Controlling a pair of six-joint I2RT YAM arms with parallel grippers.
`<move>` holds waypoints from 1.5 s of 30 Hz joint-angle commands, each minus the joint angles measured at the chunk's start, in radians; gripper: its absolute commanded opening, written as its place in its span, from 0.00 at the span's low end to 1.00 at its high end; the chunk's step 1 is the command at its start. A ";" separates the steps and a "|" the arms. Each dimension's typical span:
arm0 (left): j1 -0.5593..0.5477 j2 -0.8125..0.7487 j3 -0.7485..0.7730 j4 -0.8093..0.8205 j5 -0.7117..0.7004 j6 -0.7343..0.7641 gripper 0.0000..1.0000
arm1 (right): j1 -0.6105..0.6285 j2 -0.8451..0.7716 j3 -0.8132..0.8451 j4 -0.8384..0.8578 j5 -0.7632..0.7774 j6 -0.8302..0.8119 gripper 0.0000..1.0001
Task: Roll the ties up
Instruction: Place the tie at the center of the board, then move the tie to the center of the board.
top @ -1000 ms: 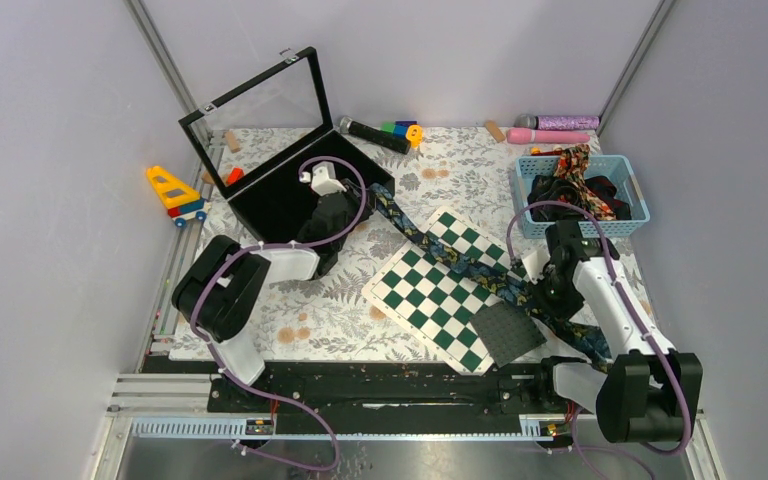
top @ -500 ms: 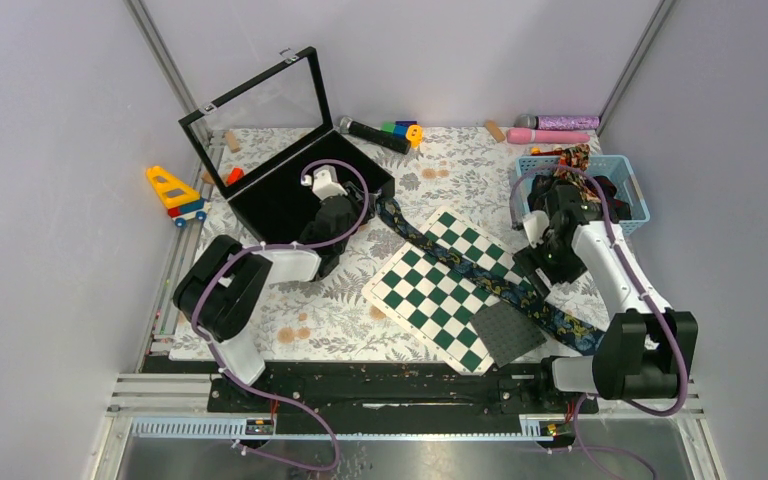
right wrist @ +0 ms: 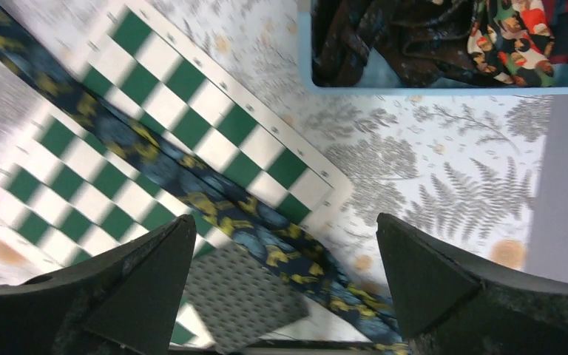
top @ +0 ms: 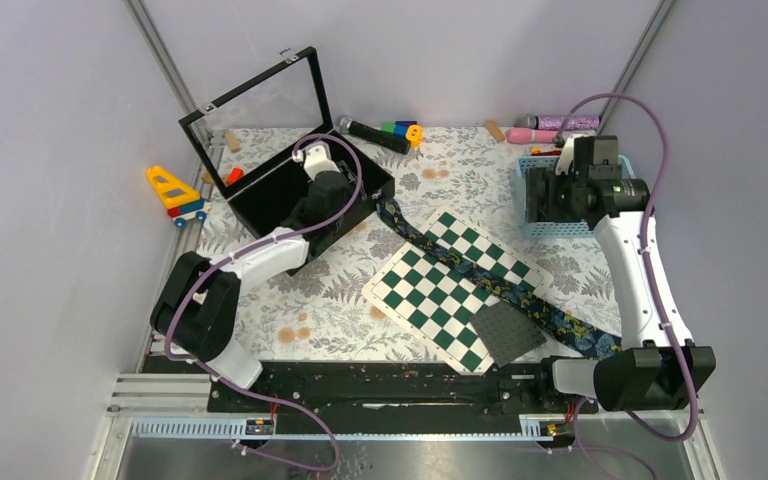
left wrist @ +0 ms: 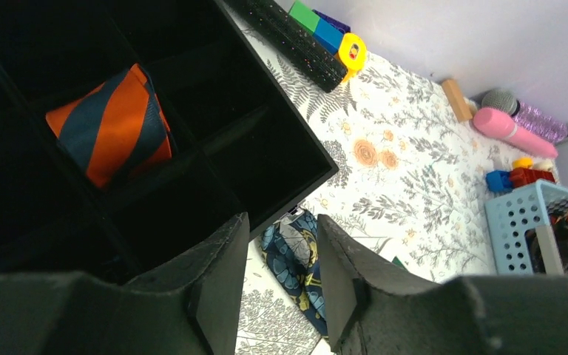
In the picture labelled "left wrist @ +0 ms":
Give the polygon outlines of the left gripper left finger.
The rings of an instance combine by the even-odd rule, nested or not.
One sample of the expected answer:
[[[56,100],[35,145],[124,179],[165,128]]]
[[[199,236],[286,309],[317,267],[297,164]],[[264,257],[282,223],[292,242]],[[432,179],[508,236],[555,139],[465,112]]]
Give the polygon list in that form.
[[[236,214],[125,285],[0,274],[0,354],[233,354],[249,232]]]

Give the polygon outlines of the dark blue floral tie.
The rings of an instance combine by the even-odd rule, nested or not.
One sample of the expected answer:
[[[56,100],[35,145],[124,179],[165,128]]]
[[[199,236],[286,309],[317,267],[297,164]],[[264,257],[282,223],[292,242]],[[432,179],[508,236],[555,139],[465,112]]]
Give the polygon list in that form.
[[[286,242],[281,226],[281,222],[275,223],[260,235],[263,259],[306,319],[323,339],[328,339],[317,245],[317,218],[310,211],[301,209],[300,214],[288,224],[307,244],[309,257],[306,262],[300,261]]]

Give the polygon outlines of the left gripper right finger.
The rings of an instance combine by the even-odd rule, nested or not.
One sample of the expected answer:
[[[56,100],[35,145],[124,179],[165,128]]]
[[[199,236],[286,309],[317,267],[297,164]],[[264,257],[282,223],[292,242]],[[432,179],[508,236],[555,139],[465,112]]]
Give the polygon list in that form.
[[[411,274],[317,218],[325,318],[337,354],[568,354],[568,276]]]

